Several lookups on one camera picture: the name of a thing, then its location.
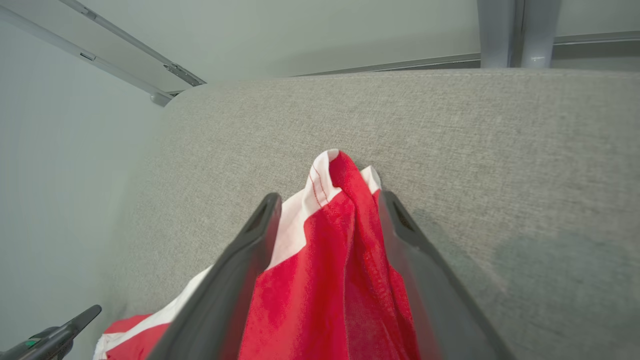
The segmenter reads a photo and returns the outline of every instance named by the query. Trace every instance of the metal frame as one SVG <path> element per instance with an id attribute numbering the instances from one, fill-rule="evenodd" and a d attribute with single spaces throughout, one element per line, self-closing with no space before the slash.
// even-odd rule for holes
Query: metal frame
<path id="1" fill-rule="evenodd" d="M 509 67 L 513 54 L 515 0 L 477 0 L 480 66 Z"/>
<path id="2" fill-rule="evenodd" d="M 199 77 L 195 76 L 192 72 L 188 71 L 184 67 L 181 67 L 175 62 L 169 60 L 169 58 L 164 57 L 161 53 L 153 50 L 147 44 L 131 36 L 128 32 L 124 31 L 123 29 L 120 29 L 118 26 L 115 26 L 112 22 L 101 17 L 97 13 L 91 11 L 89 8 L 87 8 L 85 5 L 81 4 L 80 2 L 76 0 L 60 0 L 60 2 L 69 6 L 71 9 L 81 13 L 87 19 L 90 19 L 94 21 L 96 24 L 109 30 L 110 32 L 112 32 L 122 40 L 125 40 L 131 45 L 149 54 L 154 59 L 160 61 L 162 64 L 164 64 L 165 69 L 167 69 L 173 75 L 176 75 L 178 78 L 181 78 L 182 80 L 184 80 L 187 84 L 191 86 L 206 84 L 206 82 L 203 79 L 200 79 Z"/>
<path id="3" fill-rule="evenodd" d="M 533 0 L 524 5 L 522 67 L 551 66 L 560 0 Z"/>
<path id="4" fill-rule="evenodd" d="M 597 42 L 621 42 L 638 40 L 640 40 L 640 31 L 622 31 L 619 33 L 556 37 L 554 45 L 594 44 Z"/>
<path id="5" fill-rule="evenodd" d="M 57 47 L 58 49 L 64 50 L 69 54 L 79 58 L 83 61 L 91 63 L 92 65 L 98 67 L 99 69 L 108 72 L 109 74 L 115 76 L 116 78 L 122 79 L 131 85 L 148 92 L 152 96 L 152 101 L 158 105 L 164 106 L 168 103 L 172 96 L 164 92 L 155 86 L 136 78 L 132 74 L 118 68 L 115 65 L 110 64 L 105 59 L 102 59 L 87 50 L 65 40 L 64 38 L 59 37 L 58 35 L 52 33 L 51 31 L 41 27 L 34 22 L 16 14 L 15 12 L 5 8 L 0 5 L 0 20 L 5 20 L 10 24 L 13 24 L 19 29 L 22 29 L 29 34 Z"/>
<path id="6" fill-rule="evenodd" d="M 331 70 L 323 72 L 315 72 L 313 74 L 305 74 L 299 76 L 315 76 L 315 75 L 331 75 L 331 74 L 349 74 L 352 72 L 376 72 L 391 70 L 411 70 L 414 68 L 436 67 L 437 65 L 450 63 L 468 63 L 480 61 L 480 54 L 464 54 L 456 56 L 443 56 L 441 58 L 420 59 L 411 61 L 400 61 L 397 63 L 387 63 L 381 65 L 371 65 L 363 67 L 352 67 L 350 69 Z"/>

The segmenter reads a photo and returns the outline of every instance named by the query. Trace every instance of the red and white fabric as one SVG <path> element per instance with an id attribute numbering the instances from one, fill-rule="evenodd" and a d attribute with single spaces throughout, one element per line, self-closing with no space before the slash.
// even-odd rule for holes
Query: red and white fabric
<path id="1" fill-rule="evenodd" d="M 253 292 L 240 359 L 418 359 L 402 277 L 384 250 L 372 167 L 338 150 L 313 162 L 282 204 L 267 270 Z M 164 309 L 114 323 L 93 360 L 142 360 L 211 268 Z"/>

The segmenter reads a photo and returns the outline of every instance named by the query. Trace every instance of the white stripe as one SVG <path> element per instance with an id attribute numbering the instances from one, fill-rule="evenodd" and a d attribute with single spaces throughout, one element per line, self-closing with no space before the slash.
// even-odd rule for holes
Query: white stripe
<path id="1" fill-rule="evenodd" d="M 329 174 L 329 163 L 338 156 L 338 153 L 337 149 L 332 149 L 320 154 L 309 170 L 305 188 L 282 204 L 278 234 L 267 270 L 289 259 L 305 247 L 307 244 L 305 221 L 320 210 L 321 205 L 327 205 L 342 191 L 333 186 Z M 380 177 L 373 167 L 365 168 L 360 174 L 371 194 L 381 188 Z"/>
<path id="2" fill-rule="evenodd" d="M 194 276 L 189 283 L 184 288 L 184 290 L 171 301 L 167 306 L 165 306 L 162 310 L 157 313 L 151 315 L 150 317 L 142 320 L 136 326 L 132 327 L 127 332 L 118 332 L 113 334 L 103 334 L 100 340 L 98 340 L 98 344 L 96 345 L 95 353 L 93 355 L 93 360 L 106 359 L 106 352 L 115 348 L 116 346 L 122 344 L 123 342 L 133 338 L 135 335 L 139 333 L 151 329 L 152 327 L 156 327 L 158 325 L 162 325 L 164 323 L 170 323 L 173 321 L 176 315 L 182 310 L 184 304 L 186 304 L 187 300 L 191 297 L 191 294 L 198 288 L 204 277 L 209 273 L 212 266 L 208 267 L 203 272 L 200 272 L 198 275 Z"/>
<path id="3" fill-rule="evenodd" d="M 273 268 L 297 254 L 307 244 L 304 230 L 305 221 L 313 213 L 321 209 L 320 204 L 327 205 L 342 191 L 340 188 L 333 187 L 331 175 L 329 174 L 329 163 L 338 156 L 338 153 L 337 149 L 333 149 L 320 154 L 310 169 L 305 188 L 282 204 L 278 234 L 276 235 L 271 263 L 267 269 Z M 372 194 L 381 188 L 380 177 L 375 169 L 367 167 L 360 173 Z M 112 348 L 135 337 L 144 330 L 173 321 L 204 277 L 209 273 L 211 267 L 192 278 L 182 293 L 162 310 L 142 320 L 129 331 L 103 334 L 96 344 L 93 360 L 106 360 L 106 353 Z"/>

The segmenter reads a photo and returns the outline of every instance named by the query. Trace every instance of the couch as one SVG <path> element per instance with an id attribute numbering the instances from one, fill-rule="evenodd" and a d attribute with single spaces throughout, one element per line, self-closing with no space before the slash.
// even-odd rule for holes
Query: couch
<path id="1" fill-rule="evenodd" d="M 422 70 L 208 84 L 165 108 L 109 244 L 157 311 L 323 150 L 373 165 L 519 359 L 640 354 L 640 75 Z"/>

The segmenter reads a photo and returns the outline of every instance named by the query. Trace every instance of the white wall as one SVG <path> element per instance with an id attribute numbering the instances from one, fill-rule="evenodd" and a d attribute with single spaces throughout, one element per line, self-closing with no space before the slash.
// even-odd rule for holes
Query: white wall
<path id="1" fill-rule="evenodd" d="M 3 21 L 0 49 L 0 350 L 6 350 L 100 304 L 98 263 L 108 261 L 101 249 L 162 108 L 142 90 Z M 92 356 L 105 325 L 99 319 L 68 359 Z"/>
<path id="2" fill-rule="evenodd" d="M 476 0 L 81 0 L 209 83 L 479 53 Z"/>
<path id="3" fill-rule="evenodd" d="M 640 30 L 638 0 L 561 0 L 556 36 Z"/>

